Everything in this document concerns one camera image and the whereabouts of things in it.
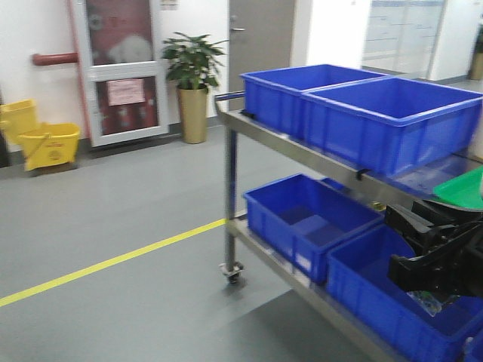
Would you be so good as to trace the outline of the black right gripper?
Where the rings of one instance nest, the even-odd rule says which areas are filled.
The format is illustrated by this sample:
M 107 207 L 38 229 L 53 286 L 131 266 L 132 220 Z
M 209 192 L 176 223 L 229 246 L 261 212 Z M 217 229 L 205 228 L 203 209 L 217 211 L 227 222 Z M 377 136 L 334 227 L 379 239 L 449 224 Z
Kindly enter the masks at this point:
M 391 255 L 388 279 L 403 291 L 482 295 L 482 212 L 444 214 L 427 203 L 386 206 L 385 224 L 408 241 L 429 244 L 429 255 Z

